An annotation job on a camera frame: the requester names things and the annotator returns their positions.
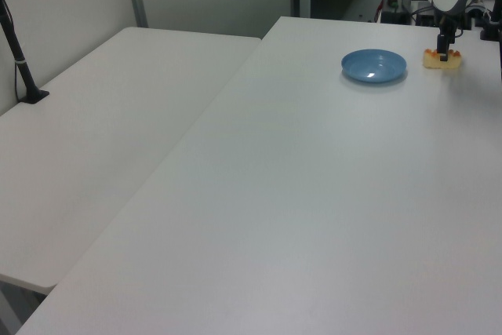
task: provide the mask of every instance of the white table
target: white table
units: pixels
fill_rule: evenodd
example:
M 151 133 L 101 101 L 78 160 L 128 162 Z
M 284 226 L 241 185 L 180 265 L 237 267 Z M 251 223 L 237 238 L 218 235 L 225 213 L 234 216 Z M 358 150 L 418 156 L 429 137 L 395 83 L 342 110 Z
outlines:
M 0 117 L 0 280 L 48 293 L 259 41 L 125 29 Z
M 498 333 L 498 45 L 428 71 L 436 34 L 282 18 L 19 335 Z

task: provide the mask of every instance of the plate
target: plate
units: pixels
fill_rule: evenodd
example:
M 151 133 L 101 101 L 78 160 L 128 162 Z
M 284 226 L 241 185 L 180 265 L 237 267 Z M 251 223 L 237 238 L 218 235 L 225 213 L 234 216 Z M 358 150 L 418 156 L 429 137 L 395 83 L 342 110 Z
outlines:
M 390 82 L 404 74 L 405 59 L 392 51 L 358 50 L 342 59 L 345 74 L 361 82 Z

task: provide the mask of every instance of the floor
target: floor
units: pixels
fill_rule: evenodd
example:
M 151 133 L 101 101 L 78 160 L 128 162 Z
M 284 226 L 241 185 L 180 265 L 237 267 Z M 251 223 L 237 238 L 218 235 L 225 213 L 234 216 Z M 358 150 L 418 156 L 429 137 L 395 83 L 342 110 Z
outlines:
M 0 282 L 0 335 L 13 335 L 44 300 L 45 296 Z

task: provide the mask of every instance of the bread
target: bread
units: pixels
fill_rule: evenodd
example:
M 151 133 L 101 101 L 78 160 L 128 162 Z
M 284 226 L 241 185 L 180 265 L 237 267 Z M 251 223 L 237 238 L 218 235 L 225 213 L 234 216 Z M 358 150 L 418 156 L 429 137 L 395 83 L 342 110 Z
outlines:
M 450 50 L 448 52 L 448 60 L 442 62 L 438 54 L 438 50 L 432 51 L 431 49 L 426 49 L 424 51 L 424 60 L 422 62 L 426 68 L 442 68 L 446 70 L 451 70 L 460 67 L 462 63 L 462 56 L 460 52 Z

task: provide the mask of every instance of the table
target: table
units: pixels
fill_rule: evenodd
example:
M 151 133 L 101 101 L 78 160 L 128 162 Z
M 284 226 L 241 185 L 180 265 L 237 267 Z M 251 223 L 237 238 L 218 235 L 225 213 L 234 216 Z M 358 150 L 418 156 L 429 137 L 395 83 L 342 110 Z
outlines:
M 19 335 L 498 332 L 498 45 L 429 71 L 436 34 L 280 19 Z
M 47 294 L 259 41 L 128 28 L 0 117 L 0 280 Z

